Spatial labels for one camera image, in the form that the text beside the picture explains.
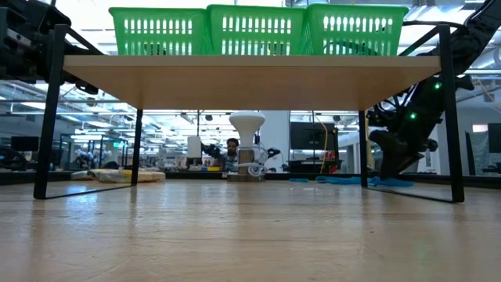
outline desk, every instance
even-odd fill
[[[56,25],[49,35],[55,47],[40,150],[50,150],[61,73],[65,70],[138,109],[133,186],[137,184],[144,109],[357,110],[360,143],[366,143],[367,108],[440,71],[449,152],[459,151],[450,30],[445,25],[434,28],[404,51],[409,53],[439,34],[440,57],[64,56],[67,34],[92,49],[65,25]],[[225,99],[228,94],[235,99]],[[454,179],[452,201],[463,201],[460,158],[455,153],[449,154]],[[367,187],[366,146],[361,146],[360,160],[362,186]],[[48,170],[49,156],[43,155],[34,188],[37,199],[47,199]]]

